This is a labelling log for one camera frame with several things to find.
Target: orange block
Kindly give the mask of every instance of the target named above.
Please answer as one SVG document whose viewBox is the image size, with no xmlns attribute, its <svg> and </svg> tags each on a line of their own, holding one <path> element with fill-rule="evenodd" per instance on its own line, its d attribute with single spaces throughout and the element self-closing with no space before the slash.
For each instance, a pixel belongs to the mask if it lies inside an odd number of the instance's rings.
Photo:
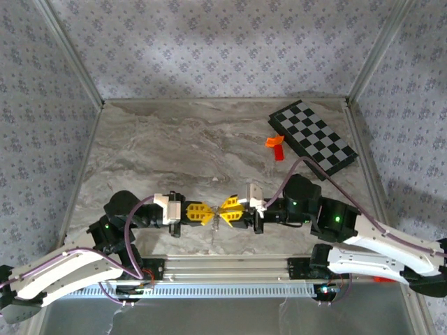
<svg viewBox="0 0 447 335">
<path fill-rule="evenodd" d="M 265 142 L 265 146 L 273 148 L 275 145 L 281 144 L 284 141 L 284 136 L 277 135 L 276 137 L 269 137 Z"/>
</svg>

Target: patterned wallpaper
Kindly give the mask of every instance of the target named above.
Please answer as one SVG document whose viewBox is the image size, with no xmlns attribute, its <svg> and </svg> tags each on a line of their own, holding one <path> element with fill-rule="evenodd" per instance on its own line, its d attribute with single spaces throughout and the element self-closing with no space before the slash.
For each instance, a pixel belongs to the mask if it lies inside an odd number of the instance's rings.
<svg viewBox="0 0 447 335">
<path fill-rule="evenodd" d="M 447 237 L 447 2 L 417 1 L 360 99 L 390 218 Z M 447 334 L 447 298 L 427 299 Z"/>
<path fill-rule="evenodd" d="M 17 266 L 54 246 L 96 111 L 32 2 L 0 11 L 0 264 Z"/>
<path fill-rule="evenodd" d="M 103 99 L 347 95 L 393 0 L 51 0 Z"/>
</svg>

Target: black and white checkered board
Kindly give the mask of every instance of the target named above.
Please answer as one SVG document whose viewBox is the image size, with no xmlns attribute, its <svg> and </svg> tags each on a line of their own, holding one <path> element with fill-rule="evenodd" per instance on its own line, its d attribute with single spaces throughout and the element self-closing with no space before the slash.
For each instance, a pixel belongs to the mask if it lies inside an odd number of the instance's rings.
<svg viewBox="0 0 447 335">
<path fill-rule="evenodd" d="M 332 175 L 354 162 L 357 154 L 301 100 L 270 115 L 269 124 L 299 156 L 312 157 Z M 321 175 L 307 164 L 320 180 Z"/>
</svg>

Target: gray marble table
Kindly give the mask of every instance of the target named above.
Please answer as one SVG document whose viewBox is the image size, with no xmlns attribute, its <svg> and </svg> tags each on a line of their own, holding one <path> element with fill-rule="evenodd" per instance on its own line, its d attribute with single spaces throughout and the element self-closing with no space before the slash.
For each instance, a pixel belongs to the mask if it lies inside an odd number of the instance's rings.
<svg viewBox="0 0 447 335">
<path fill-rule="evenodd" d="M 68 229 L 73 237 L 103 215 L 113 193 L 129 190 L 144 198 L 177 191 L 188 200 L 221 204 L 247 181 L 271 196 L 297 158 L 285 144 L 286 159 L 275 162 L 264 143 L 275 132 L 268 115 L 294 100 L 173 100 L 106 103 Z M 306 100 L 309 106 L 353 148 L 339 100 Z M 345 200 L 329 181 L 319 181 L 306 165 L 297 172 L 322 186 L 323 195 Z M 372 211 L 359 162 L 334 175 L 350 194 Z M 221 221 L 211 244 L 211 224 L 182 227 L 182 238 L 167 230 L 135 231 L 141 255 L 151 254 L 306 254 L 316 238 L 300 229 L 266 225 L 265 233 L 232 229 Z"/>
</svg>

